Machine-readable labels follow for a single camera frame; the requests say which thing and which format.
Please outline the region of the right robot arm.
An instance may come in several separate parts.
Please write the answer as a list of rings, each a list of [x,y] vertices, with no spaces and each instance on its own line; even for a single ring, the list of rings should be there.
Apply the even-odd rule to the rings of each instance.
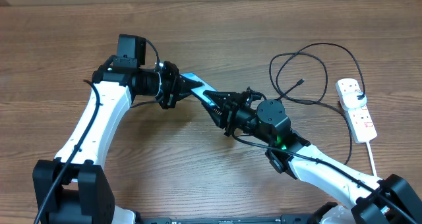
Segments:
[[[312,214],[309,223],[421,222],[421,199],[404,178],[393,174],[382,179],[329,156],[292,127],[280,99],[269,99],[254,90],[205,90],[199,98],[226,136],[264,149],[278,173],[334,199]]]

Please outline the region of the blue Galaxy smartphone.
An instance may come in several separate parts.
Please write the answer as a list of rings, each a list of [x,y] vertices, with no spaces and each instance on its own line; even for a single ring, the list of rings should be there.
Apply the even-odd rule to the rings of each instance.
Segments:
[[[211,91],[211,92],[216,91],[211,85],[209,85],[207,82],[205,82],[203,79],[201,79],[195,73],[192,73],[192,72],[183,73],[181,76],[183,78],[192,80],[194,82],[200,82],[201,85],[196,88],[191,89],[191,93],[196,98],[198,98],[201,102],[203,102],[205,104],[205,107],[209,107],[209,108],[216,107],[216,104],[214,103],[214,101],[205,94],[205,91]]]

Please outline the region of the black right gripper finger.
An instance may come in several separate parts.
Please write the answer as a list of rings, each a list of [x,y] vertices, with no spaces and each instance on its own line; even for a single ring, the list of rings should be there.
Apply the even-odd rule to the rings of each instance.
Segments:
[[[210,118],[213,120],[214,124],[221,128],[227,129],[229,126],[229,112],[230,110],[227,108],[219,109],[216,106],[210,106],[207,103],[202,103],[202,106],[208,112]]]
[[[225,105],[241,105],[247,100],[247,92],[217,92],[205,90],[204,93],[209,101],[202,102],[204,107],[224,107]]]

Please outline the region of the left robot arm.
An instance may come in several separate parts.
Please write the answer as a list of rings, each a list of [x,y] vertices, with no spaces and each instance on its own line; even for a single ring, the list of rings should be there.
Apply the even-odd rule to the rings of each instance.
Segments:
[[[39,160],[32,178],[35,223],[142,223],[137,211],[116,206],[104,165],[117,127],[137,95],[151,96],[162,109],[191,95],[202,83],[176,65],[156,59],[144,69],[151,41],[121,34],[117,53],[92,74],[90,99],[65,145],[52,160]]]

